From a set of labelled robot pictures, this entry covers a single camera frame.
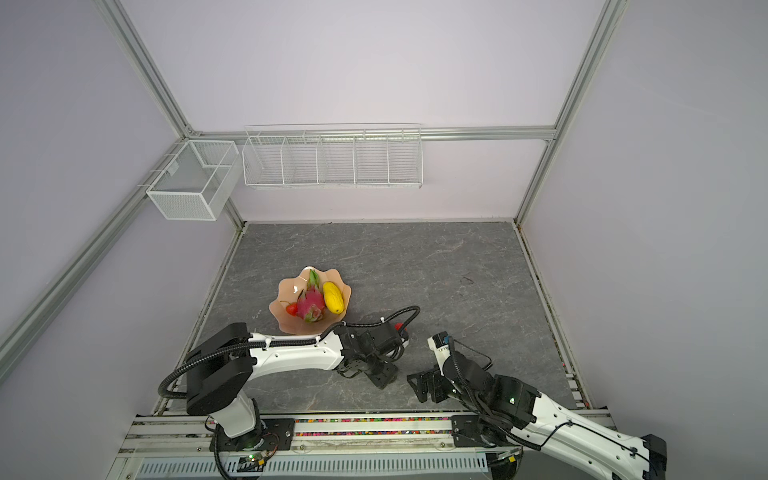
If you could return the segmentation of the yellow fake mango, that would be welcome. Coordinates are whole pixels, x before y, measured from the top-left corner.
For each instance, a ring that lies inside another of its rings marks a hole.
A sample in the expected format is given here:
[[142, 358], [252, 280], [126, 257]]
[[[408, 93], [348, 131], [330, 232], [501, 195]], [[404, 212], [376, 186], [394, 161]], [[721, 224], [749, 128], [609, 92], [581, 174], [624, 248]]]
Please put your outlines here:
[[323, 283], [323, 296], [325, 306], [330, 313], [340, 315], [345, 312], [343, 294], [335, 283], [331, 281]]

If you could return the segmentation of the pink fake dragon fruit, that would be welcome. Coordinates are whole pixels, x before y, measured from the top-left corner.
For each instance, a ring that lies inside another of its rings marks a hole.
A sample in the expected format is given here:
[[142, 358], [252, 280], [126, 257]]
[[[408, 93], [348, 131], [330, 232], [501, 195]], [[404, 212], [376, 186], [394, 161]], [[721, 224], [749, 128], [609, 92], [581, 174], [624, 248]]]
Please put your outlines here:
[[307, 323], [320, 321], [324, 316], [325, 303], [322, 282], [315, 270], [310, 270], [306, 288], [297, 299], [298, 316]]

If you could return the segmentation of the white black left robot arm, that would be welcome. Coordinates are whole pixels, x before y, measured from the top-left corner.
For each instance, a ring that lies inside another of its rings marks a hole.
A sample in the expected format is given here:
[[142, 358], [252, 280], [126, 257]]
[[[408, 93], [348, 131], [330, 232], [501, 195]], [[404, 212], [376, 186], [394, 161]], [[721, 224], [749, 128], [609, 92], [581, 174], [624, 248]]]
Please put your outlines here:
[[209, 416], [230, 439], [260, 437], [263, 422], [246, 384], [286, 372], [335, 371], [351, 379], [365, 375], [383, 389], [397, 377], [396, 362], [409, 342], [407, 327], [421, 308], [413, 305], [369, 323], [337, 321], [322, 332], [264, 335], [243, 322], [230, 324], [191, 351], [159, 384], [163, 399], [183, 400], [186, 413]]

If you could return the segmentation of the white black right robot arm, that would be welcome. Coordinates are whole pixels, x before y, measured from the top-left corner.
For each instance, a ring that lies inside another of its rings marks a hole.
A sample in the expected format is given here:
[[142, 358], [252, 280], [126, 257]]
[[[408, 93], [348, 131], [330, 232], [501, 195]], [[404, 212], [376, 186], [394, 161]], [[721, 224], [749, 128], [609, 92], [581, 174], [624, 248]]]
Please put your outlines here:
[[537, 388], [492, 374], [465, 356], [445, 332], [428, 340], [435, 366], [407, 381], [421, 403], [453, 399], [470, 411], [452, 420], [459, 447], [517, 446], [566, 463], [596, 479], [664, 479], [667, 443], [632, 436], [569, 410]]

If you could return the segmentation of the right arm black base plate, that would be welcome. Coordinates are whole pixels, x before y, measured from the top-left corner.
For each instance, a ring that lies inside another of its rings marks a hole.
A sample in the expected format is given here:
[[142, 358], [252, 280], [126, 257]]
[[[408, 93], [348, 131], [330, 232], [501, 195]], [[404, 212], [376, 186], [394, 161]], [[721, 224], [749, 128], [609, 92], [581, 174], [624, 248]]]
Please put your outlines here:
[[511, 445], [502, 432], [498, 432], [475, 414], [452, 415], [450, 421], [451, 435], [456, 447], [495, 448]]

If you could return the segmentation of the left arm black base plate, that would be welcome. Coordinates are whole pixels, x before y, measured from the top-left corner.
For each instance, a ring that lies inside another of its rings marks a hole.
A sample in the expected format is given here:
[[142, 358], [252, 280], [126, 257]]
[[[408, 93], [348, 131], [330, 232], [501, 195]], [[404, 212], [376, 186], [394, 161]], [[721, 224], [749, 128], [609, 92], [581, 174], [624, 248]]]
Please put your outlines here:
[[222, 452], [284, 451], [291, 448], [294, 437], [295, 419], [271, 417], [262, 419], [257, 428], [236, 438], [225, 434], [214, 435], [209, 446], [211, 452], [217, 447]]

